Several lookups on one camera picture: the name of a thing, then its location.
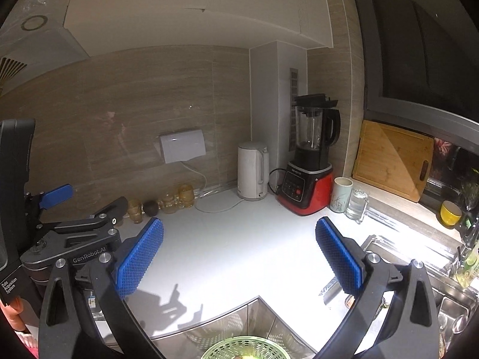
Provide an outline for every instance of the cutting board handle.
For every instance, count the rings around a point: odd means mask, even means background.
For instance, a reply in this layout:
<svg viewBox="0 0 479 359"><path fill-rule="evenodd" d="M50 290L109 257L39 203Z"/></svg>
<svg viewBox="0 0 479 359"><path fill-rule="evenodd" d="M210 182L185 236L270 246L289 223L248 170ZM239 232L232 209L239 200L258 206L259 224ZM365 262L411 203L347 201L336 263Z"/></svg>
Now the cutting board handle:
<svg viewBox="0 0 479 359"><path fill-rule="evenodd" d="M429 167L429 161L428 160L425 160L423 163L422 163L422 169L421 169L421 174L419 175L419 180L420 181L423 181L424 178L426 178L426 174L427 174L427 169Z"/></svg>

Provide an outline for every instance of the power cord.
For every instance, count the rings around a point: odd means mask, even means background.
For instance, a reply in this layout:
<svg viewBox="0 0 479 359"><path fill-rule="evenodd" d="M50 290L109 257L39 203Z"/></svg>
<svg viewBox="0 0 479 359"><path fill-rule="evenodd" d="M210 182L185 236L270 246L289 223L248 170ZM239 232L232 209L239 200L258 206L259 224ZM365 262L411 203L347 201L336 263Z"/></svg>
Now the power cord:
<svg viewBox="0 0 479 359"><path fill-rule="evenodd" d="M270 176L271 176L272 173L274 173L275 171L279 171L279 170L286 171L285 168L275 168L275 169L273 169L273 170L270 171ZM273 190L272 187L271 187L271 185L270 185L270 183L269 183L269 181L268 181L268 187L270 188L270 190L271 190L271 191L273 192L273 194L275 194L275 195L278 195L278 189L279 189L280 186L281 186L281 185L278 185L278 186L276 187L276 190Z"/></svg>
<svg viewBox="0 0 479 359"><path fill-rule="evenodd" d="M195 204L195 208L196 208L197 211L200 211L200 212L203 212L203 213L221 213L221 212L229 211L230 209L234 208L236 205L238 205L240 202L243 202L243 201L244 200L239 200L239 201L235 202L234 205L232 205L228 208L220 209L219 211L204 211L203 209L198 208L197 204Z"/></svg>
<svg viewBox="0 0 479 359"><path fill-rule="evenodd" d="M204 186L200 189L200 194L201 194L201 192L207 187L207 182L208 182L207 177L204 174L200 173L199 171L195 170L194 168L191 168L185 162L181 161L181 164L188 170L193 171L194 173L197 173L204 178Z"/></svg>

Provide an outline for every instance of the person's hand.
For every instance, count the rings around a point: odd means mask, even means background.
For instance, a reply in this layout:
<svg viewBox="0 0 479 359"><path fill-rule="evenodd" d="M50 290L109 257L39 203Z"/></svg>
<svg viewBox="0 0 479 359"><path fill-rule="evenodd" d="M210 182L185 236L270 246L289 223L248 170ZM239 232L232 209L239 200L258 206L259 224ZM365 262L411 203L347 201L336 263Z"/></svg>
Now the person's hand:
<svg viewBox="0 0 479 359"><path fill-rule="evenodd" d="M0 308L15 331L25 331L26 326L19 316L19 314L23 312L23 302L20 297L15 297L15 299L7 306L4 306L2 301L0 301Z"/></svg>

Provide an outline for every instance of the kettle handle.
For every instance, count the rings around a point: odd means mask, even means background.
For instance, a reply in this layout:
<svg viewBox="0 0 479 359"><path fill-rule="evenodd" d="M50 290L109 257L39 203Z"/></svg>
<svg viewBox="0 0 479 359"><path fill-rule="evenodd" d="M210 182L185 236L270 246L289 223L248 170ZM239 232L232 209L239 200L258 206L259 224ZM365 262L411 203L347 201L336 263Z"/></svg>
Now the kettle handle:
<svg viewBox="0 0 479 359"><path fill-rule="evenodd" d="M267 150L258 150L261 154L261 180L258 185L262 185L265 181L269 182L269 152Z"/></svg>
<svg viewBox="0 0 479 359"><path fill-rule="evenodd" d="M339 139L339 132L341 131L341 116L338 109L326 109L326 131L330 131L331 135L326 139L326 147L335 144Z"/></svg>

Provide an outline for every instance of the air vent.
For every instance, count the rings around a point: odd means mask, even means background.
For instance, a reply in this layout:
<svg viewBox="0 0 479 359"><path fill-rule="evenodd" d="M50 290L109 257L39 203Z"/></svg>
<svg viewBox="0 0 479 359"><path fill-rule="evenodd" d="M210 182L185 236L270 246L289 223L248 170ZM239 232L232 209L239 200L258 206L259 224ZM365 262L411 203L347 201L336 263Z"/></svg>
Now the air vent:
<svg viewBox="0 0 479 359"><path fill-rule="evenodd" d="M289 148L288 151L294 151L296 146L296 114L294 101L298 96L298 69L289 69L289 97L291 99L290 108L290 127L289 127Z"/></svg>
<svg viewBox="0 0 479 359"><path fill-rule="evenodd" d="M3 84L26 67L27 65L25 63L15 61L15 59L5 57L0 59L0 95Z"/></svg>

